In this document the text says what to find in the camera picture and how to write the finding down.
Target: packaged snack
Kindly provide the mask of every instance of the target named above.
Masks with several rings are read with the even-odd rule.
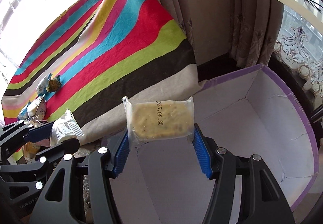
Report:
[[[26,161],[29,162],[30,160],[34,159],[36,157],[36,154],[39,152],[39,149],[40,145],[36,143],[28,142],[27,144],[25,144],[22,147],[22,150]]]
[[[28,112],[27,112],[27,107],[28,105],[30,105],[30,101],[24,106],[24,108],[22,108],[22,110],[20,111],[19,115],[18,115],[18,119],[19,120],[25,120],[28,118]]]
[[[29,117],[24,120],[25,125],[32,124],[34,127],[38,127],[43,124],[47,124],[48,122],[46,120],[39,120],[38,116],[36,117]]]
[[[159,139],[193,136],[193,97],[187,101],[132,104],[122,99],[127,116],[129,140],[135,144]]]
[[[45,95],[47,93],[46,87],[48,87],[48,81],[52,78],[53,74],[49,74],[46,77],[44,77],[36,87],[36,92],[38,96]]]
[[[29,117],[38,117],[38,120],[43,120],[46,114],[46,100],[44,95],[37,97],[27,106]]]
[[[65,114],[58,118],[52,127],[49,137],[50,146],[55,146],[70,138],[84,136],[79,124],[76,122],[72,112],[67,109]]]
[[[46,90],[50,93],[56,92],[62,86],[62,82],[60,81],[60,75],[56,76],[54,79],[48,81],[48,86]]]

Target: black stripe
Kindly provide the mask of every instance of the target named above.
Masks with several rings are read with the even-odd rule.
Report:
[[[73,112],[74,117],[83,126],[122,103],[122,97],[130,98],[195,63],[193,48],[185,39],[175,50],[150,61],[98,92]]]
[[[71,47],[73,47],[79,40],[80,35],[83,33],[85,28],[88,26],[88,24],[91,22],[92,18],[88,21],[88,23],[84,26],[82,31],[75,37],[73,41],[71,41],[70,44],[68,44],[62,51],[60,51],[56,56],[54,56],[43,68],[41,68],[23,87],[18,88],[18,89],[7,89],[4,93],[6,96],[15,96],[15,95],[20,95],[23,92],[25,92],[28,87],[30,87],[33,82],[42,74],[44,73],[54,62],[56,62],[59,57],[61,57],[64,53],[66,53]]]

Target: pink stripe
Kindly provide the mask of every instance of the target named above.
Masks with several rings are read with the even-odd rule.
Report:
[[[9,124],[17,122],[17,121],[18,121],[18,118],[7,118],[7,117],[4,118],[4,123],[6,125],[9,125]]]

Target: striped blanket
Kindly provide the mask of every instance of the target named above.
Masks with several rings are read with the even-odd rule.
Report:
[[[121,99],[183,100],[201,87],[191,45],[157,0],[79,0],[38,38],[13,76],[5,123],[36,95],[47,74],[63,86],[46,95],[45,119],[69,108],[85,144],[125,126]]]

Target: lace curtain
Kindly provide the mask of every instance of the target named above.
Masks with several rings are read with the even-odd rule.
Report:
[[[313,0],[323,5],[321,0]],[[322,13],[309,6],[322,20]],[[282,26],[275,43],[277,58],[306,80],[303,90],[311,90],[316,105],[323,100],[323,42],[322,34],[305,18],[285,6]]]

